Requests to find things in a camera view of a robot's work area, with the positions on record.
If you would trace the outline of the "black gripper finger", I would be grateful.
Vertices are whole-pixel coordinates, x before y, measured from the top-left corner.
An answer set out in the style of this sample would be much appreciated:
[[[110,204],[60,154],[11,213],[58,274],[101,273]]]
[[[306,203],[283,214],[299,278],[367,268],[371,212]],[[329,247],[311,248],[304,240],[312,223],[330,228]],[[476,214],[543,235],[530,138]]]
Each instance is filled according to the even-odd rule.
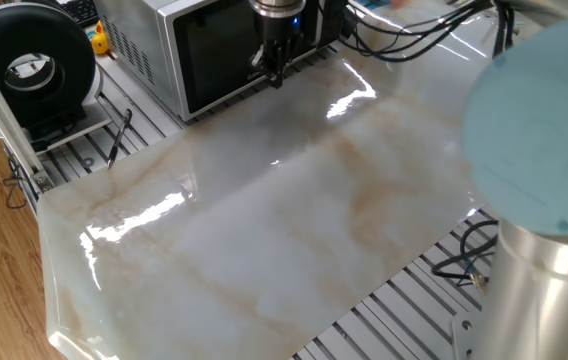
[[[272,86],[275,89],[279,89],[283,84],[284,71],[290,60],[290,52],[290,43],[278,43],[273,50],[275,77],[272,80]]]
[[[267,57],[267,47],[264,43],[250,57],[250,66],[263,76],[273,76],[275,74],[271,61]]]

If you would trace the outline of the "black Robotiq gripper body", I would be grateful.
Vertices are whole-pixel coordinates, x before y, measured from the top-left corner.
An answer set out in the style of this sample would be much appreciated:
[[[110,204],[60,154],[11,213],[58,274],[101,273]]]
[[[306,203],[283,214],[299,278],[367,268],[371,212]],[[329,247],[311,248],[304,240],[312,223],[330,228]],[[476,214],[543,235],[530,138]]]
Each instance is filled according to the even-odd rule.
[[[303,16],[301,13],[283,18],[272,18],[253,13],[254,28],[257,34],[257,50],[266,52],[275,45],[291,45],[296,47],[303,40]]]

